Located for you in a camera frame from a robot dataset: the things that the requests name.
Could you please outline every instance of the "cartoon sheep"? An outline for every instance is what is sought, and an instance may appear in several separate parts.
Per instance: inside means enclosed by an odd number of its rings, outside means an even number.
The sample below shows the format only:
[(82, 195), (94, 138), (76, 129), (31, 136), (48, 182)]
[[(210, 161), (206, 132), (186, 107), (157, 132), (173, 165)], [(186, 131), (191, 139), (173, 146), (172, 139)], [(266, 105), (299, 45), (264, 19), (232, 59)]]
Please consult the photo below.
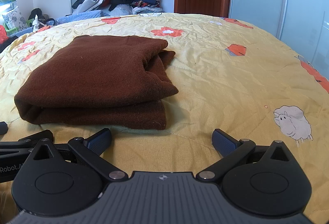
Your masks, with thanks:
[(310, 123), (306, 120), (304, 112), (297, 106), (281, 106), (274, 110), (274, 121), (280, 127), (281, 132), (296, 140), (299, 146), (299, 140), (313, 140), (311, 135)]

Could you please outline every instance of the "metal screw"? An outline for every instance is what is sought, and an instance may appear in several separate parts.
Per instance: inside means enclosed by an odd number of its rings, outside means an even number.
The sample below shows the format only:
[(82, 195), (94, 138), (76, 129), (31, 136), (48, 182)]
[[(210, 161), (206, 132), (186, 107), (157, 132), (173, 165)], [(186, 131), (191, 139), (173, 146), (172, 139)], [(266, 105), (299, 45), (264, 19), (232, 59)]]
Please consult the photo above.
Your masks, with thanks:
[(125, 173), (123, 171), (119, 171), (119, 170), (112, 171), (109, 174), (109, 177), (114, 180), (120, 180), (120, 179), (124, 178), (124, 176), (125, 176)]
[(200, 178), (203, 178), (204, 180), (209, 180), (215, 177), (215, 173), (212, 171), (202, 171), (199, 173)]

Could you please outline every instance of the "bed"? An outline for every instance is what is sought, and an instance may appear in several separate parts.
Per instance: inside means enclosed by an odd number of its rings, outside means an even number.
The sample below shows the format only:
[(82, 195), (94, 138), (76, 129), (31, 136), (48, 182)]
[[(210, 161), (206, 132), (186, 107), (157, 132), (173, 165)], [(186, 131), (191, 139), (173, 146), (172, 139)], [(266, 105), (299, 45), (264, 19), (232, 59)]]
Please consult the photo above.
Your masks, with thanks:
[[(33, 125), (19, 117), (14, 96), (29, 74), (85, 34), (168, 41), (167, 49), (176, 55), (166, 72), (179, 93), (163, 100), (165, 130)], [(215, 128), (258, 145), (283, 140), (312, 185), (305, 214), (315, 223), (325, 223), (329, 219), (328, 92), (329, 82), (307, 60), (249, 23), (173, 13), (87, 19), (25, 34), (0, 54), (0, 121), (9, 126), (0, 140), (15, 141), (49, 129), (56, 143), (65, 143), (109, 127), (114, 140), (103, 158), (128, 174), (203, 170), (221, 158), (211, 144)], [(0, 184), (2, 223), (18, 213), (10, 187), (11, 183)]]

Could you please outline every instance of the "orange flower print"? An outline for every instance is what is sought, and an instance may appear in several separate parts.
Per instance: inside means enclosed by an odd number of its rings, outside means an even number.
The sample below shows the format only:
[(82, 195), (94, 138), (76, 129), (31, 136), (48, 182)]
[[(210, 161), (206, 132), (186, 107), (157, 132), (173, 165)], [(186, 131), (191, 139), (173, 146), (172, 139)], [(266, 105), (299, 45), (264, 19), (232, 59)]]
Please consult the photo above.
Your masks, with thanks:
[(112, 17), (112, 18), (103, 18), (102, 21), (107, 24), (115, 24), (120, 17)]
[(231, 56), (244, 56), (246, 55), (247, 48), (240, 44), (231, 44), (226, 49)]
[(247, 26), (246, 24), (242, 24), (241, 22), (237, 21), (236, 19), (232, 19), (232, 18), (224, 18), (224, 20), (225, 20), (226, 22), (229, 22), (229, 23), (232, 23), (232, 24), (237, 24), (237, 25), (239, 25), (239, 26), (243, 26), (243, 27), (245, 27), (245, 28), (251, 28), (251, 29), (253, 29), (252, 26)]
[(161, 29), (154, 29), (151, 30), (152, 33), (154, 33), (155, 36), (166, 36), (169, 35), (171, 37), (178, 37), (182, 35), (183, 30), (181, 29), (174, 29), (174, 28), (168, 28), (163, 27)]
[(299, 55), (298, 59), (300, 60), (302, 67), (329, 93), (329, 81), (321, 76), (320, 73), (303, 57)]
[(36, 43), (36, 42), (31, 41), (31, 42), (28, 42), (28, 43), (24, 43), (20, 48), (18, 48), (18, 51), (22, 51), (22, 50), (26, 49), (27, 47), (30, 47), (30, 46), (34, 45), (34, 43)]
[(36, 55), (38, 52), (40, 52), (40, 50), (36, 50), (36, 51), (34, 51), (33, 53), (30, 53), (30, 54), (27, 55), (25, 58), (23, 58), (23, 59), (20, 61), (20, 63), (21, 63), (21, 62), (24, 62), (24, 61), (26, 61), (26, 60), (29, 60), (32, 56)]

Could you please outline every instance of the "gray ridged panel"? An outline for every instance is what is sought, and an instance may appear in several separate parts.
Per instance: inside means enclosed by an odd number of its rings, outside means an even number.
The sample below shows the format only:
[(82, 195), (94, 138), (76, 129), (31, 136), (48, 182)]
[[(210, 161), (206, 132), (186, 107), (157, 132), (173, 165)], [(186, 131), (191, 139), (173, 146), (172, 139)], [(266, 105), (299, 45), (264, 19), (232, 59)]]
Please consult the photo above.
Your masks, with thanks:
[(302, 214), (261, 219), (230, 205), (215, 184), (201, 183), (189, 172), (135, 172), (125, 182), (111, 183), (89, 208), (48, 218), (22, 211), (12, 224), (310, 224)]

